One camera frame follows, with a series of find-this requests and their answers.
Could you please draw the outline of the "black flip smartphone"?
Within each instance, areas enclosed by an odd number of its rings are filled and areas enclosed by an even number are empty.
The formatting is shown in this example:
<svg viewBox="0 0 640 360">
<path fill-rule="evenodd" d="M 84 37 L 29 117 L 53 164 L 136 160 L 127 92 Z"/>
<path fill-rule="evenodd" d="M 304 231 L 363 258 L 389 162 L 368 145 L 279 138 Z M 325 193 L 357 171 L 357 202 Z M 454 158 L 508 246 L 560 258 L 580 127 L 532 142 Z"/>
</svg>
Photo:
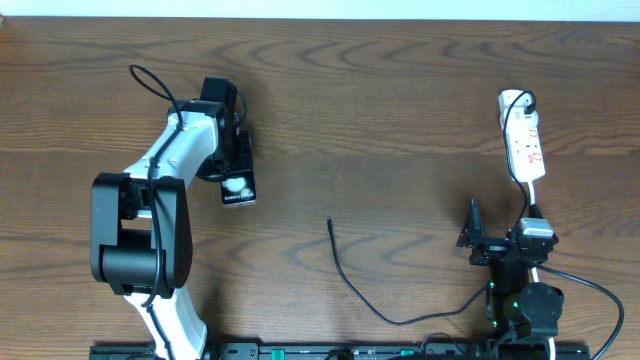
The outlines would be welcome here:
<svg viewBox="0 0 640 360">
<path fill-rule="evenodd" d="M 221 199 L 225 206 L 243 206 L 257 200 L 250 132 L 243 129 L 236 137 L 238 158 L 228 178 L 221 183 Z"/>
</svg>

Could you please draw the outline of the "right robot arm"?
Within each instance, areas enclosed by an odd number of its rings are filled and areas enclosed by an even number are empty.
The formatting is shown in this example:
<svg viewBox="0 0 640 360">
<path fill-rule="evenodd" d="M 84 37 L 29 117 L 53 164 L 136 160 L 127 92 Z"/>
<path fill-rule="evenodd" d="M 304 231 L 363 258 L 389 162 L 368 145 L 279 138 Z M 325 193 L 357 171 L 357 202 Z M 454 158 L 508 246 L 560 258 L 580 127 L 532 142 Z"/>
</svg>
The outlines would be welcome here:
<svg viewBox="0 0 640 360">
<path fill-rule="evenodd" d="M 492 359 L 551 359 L 558 335 L 563 292 L 533 279 L 536 263 L 548 260 L 558 243 L 549 221 L 533 206 L 503 237 L 486 234 L 479 206 L 472 201 L 456 245 L 469 248 L 469 262 L 490 270 L 486 315 L 495 335 L 478 346 Z"/>
</svg>

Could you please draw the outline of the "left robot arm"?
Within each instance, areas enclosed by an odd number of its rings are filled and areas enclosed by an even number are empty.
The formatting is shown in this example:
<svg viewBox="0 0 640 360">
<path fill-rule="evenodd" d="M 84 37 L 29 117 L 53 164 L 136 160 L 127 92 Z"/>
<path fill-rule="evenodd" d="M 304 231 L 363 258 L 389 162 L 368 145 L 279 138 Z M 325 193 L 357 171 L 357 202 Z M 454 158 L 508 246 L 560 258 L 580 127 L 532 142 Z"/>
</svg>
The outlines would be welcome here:
<svg viewBox="0 0 640 360">
<path fill-rule="evenodd" d="M 187 288 L 193 257 L 187 190 L 194 179 L 224 182 L 239 160 L 238 90 L 208 77 L 200 95 L 169 90 L 166 127 L 120 173 L 102 172 L 91 188 L 93 277 L 133 306 L 155 344 L 155 359 L 202 359 L 208 329 Z"/>
</svg>

